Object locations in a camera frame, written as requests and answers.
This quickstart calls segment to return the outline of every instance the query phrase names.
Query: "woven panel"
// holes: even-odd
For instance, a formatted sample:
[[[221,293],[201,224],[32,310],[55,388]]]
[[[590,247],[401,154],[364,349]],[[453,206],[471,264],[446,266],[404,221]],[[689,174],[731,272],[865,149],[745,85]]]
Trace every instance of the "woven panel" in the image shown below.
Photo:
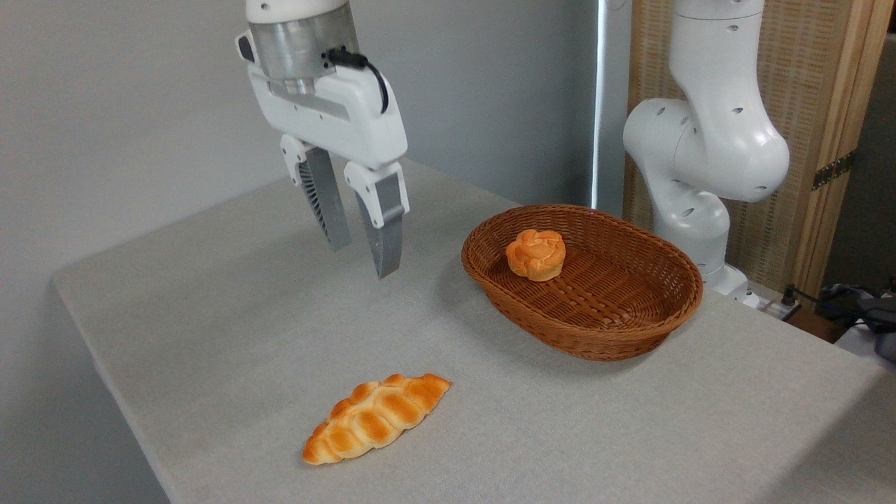
[[[633,4],[630,103],[684,94],[668,70],[673,0]],[[818,166],[818,125],[825,119],[831,59],[843,38],[839,24],[848,2],[779,0],[766,2],[759,44],[760,91],[771,122],[787,139],[790,168],[772,197],[746,204],[726,201],[731,214],[727,260],[752,281],[773,289],[788,282],[797,252],[800,223]],[[626,218],[650,229],[647,188],[631,160],[626,178]]]

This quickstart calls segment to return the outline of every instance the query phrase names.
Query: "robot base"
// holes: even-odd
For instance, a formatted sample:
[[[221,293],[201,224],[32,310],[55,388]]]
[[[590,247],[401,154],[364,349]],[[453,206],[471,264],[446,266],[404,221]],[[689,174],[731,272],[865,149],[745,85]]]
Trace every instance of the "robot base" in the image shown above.
[[[751,308],[758,308],[762,299],[747,288],[746,275],[734,266],[723,265],[703,276],[704,286]]]

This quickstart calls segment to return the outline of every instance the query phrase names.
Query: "metal hinge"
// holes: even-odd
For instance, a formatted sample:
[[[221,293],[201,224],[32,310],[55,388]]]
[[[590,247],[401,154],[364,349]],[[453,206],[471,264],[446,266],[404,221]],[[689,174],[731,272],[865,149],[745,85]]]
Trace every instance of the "metal hinge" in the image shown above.
[[[815,191],[818,187],[821,187],[839,177],[840,175],[843,175],[844,173],[850,171],[853,167],[853,164],[855,163],[855,160],[856,151],[853,151],[843,156],[842,158],[832,162],[831,164],[817,170],[815,172],[815,180],[812,183],[812,190]]]

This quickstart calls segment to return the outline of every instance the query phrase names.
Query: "silver metal cylinder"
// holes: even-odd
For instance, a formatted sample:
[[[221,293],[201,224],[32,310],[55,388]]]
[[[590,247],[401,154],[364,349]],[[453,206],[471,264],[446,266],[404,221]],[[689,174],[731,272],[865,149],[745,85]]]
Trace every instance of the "silver metal cylinder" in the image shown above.
[[[259,64],[274,81],[316,79],[333,72],[328,49],[358,51],[358,36],[345,4],[315,17],[270,24],[249,23]]]

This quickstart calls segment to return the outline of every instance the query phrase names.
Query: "bread roll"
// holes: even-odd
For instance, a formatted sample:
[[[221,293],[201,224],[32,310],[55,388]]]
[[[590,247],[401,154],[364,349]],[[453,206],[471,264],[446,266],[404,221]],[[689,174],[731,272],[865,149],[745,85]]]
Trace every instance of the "bread roll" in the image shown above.
[[[332,464],[382,448],[417,427],[450,386],[450,381],[431,373],[418,378],[396,374],[383,383],[362,383],[314,430],[302,459],[311,465]]]
[[[556,231],[525,230],[507,246],[506,253],[511,271],[532,281],[544,282],[563,269],[566,245]]]

